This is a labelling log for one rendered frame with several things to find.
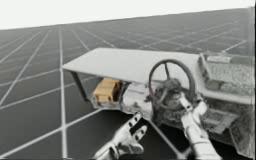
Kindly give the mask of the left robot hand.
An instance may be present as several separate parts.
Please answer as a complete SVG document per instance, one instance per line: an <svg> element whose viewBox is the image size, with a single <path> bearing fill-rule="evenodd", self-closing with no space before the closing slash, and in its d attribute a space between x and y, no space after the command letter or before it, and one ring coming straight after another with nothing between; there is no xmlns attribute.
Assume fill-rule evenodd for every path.
<svg viewBox="0 0 256 160"><path fill-rule="evenodd" d="M111 143L118 157L126 154L142 154L144 152L144 148L139 141L145 136L148 127L142 125L134 133L131 132L141 119L142 115L140 113L134 114L114 133Z"/></svg>

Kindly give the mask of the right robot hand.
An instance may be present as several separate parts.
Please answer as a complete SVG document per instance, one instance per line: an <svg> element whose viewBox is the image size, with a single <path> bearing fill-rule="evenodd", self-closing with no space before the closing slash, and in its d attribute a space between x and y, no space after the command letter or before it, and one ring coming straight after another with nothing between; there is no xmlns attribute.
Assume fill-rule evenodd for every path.
<svg viewBox="0 0 256 160"><path fill-rule="evenodd" d="M189 100L184 93L181 94L179 102L185 112L181 116L181 122L184 127L194 125L201 127L201 118L207 112L208 106L201 94L197 94L192 100Z"/></svg>

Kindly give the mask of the dark steering wheel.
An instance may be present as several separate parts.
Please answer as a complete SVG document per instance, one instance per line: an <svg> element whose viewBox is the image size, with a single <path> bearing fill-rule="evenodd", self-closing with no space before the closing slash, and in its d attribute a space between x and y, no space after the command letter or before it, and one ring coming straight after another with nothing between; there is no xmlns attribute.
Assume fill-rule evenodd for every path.
<svg viewBox="0 0 256 160"><path fill-rule="evenodd" d="M175 64L179 66L183 72L186 74L188 81L189 81L189 89L186 90L182 87L181 83L177 78L171 78L169 69L168 69L168 63ZM152 88L152 77L155 72L155 70L160 66L163 65L165 68L165 73L167 76L167 79L160 83L160 85L156 88ZM167 107L167 100L170 100L170 96L174 94L181 95L182 93L185 94L185 97L188 100L193 100L195 98L196 92L196 85L195 80L190 72L189 68L182 62L174 59L165 59L161 60L158 63L156 63L153 68L151 69L149 73L149 81L148 81L148 87L149 87L149 95L152 99L152 103L156 106L160 107Z"/></svg>

